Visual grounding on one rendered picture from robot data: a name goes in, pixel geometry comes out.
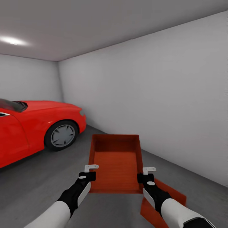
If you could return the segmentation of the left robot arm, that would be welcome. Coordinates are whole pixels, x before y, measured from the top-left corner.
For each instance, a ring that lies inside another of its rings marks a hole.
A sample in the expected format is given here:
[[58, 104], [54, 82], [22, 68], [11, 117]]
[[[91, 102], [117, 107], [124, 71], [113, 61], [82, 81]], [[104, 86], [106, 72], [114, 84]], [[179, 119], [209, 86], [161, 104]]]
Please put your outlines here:
[[66, 189], [61, 197], [42, 215], [25, 228], [65, 228], [74, 211], [79, 207], [91, 188], [91, 181], [96, 180], [96, 172], [90, 169], [98, 169], [99, 165], [85, 165], [85, 172], [79, 173], [79, 178], [69, 189]]

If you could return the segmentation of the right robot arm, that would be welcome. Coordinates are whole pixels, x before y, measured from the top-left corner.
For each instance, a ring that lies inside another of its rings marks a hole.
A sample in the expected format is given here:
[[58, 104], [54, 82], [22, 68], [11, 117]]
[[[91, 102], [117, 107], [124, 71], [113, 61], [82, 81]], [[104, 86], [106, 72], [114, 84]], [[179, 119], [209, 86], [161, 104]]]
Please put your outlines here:
[[188, 209], [168, 192], [156, 186], [154, 174], [155, 167], [143, 167], [143, 174], [137, 174], [138, 183], [143, 183], [143, 194], [152, 207], [160, 213], [169, 228], [216, 228], [202, 215]]

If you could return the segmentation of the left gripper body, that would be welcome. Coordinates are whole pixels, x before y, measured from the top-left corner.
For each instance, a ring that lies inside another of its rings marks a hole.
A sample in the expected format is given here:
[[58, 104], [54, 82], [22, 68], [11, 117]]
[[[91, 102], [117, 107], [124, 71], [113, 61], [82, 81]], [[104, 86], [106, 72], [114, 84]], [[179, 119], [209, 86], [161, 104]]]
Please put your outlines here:
[[79, 177], [81, 175], [88, 175], [90, 177], [90, 181], [95, 181], [96, 180], [96, 172], [89, 172], [89, 173], [80, 172], [79, 173]]

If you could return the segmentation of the storage box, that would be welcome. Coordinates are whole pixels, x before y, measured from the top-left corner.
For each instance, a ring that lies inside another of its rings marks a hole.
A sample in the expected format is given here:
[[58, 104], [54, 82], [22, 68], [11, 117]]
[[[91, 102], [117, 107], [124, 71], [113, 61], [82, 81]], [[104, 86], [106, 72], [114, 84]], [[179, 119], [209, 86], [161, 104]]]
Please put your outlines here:
[[[186, 207], [187, 197], [185, 195], [177, 192], [175, 189], [167, 186], [156, 178], [154, 178], [154, 181], [157, 187], [168, 192], [174, 200]], [[142, 200], [140, 214], [156, 228], [169, 228], [160, 213], [152, 207], [145, 197]]]
[[99, 165], [96, 180], [91, 181], [89, 193], [143, 194], [143, 174], [139, 135], [93, 134], [89, 165]]

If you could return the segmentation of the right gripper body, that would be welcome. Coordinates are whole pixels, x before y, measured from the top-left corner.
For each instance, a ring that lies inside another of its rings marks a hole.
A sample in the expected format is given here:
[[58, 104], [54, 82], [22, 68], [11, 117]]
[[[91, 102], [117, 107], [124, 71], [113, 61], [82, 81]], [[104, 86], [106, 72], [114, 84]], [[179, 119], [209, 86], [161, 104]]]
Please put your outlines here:
[[138, 183], [143, 183], [144, 179], [147, 179], [147, 178], [149, 178], [149, 179], [153, 180], [153, 182], [155, 182], [154, 181], [154, 174], [148, 174], [148, 175], [144, 175], [144, 174], [141, 174], [141, 173], [137, 174]]

